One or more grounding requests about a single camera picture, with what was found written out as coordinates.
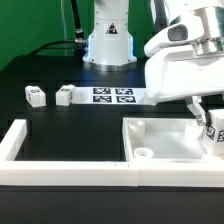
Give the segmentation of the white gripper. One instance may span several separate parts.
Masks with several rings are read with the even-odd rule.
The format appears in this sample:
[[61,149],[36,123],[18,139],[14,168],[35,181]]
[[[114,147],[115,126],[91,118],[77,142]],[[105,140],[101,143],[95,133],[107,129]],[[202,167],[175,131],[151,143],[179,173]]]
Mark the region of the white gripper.
[[204,6],[174,17],[144,51],[146,102],[188,97],[188,109],[204,126],[200,96],[224,91],[224,7]]

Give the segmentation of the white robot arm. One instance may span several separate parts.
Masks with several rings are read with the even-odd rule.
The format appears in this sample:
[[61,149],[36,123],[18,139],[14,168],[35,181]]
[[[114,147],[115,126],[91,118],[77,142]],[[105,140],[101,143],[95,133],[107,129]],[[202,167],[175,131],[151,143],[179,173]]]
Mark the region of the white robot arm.
[[[208,122],[203,96],[224,96],[224,0],[148,0],[156,35],[144,46],[145,101],[184,99]],[[129,0],[94,0],[94,29],[84,65],[119,71],[136,63],[128,32]]]

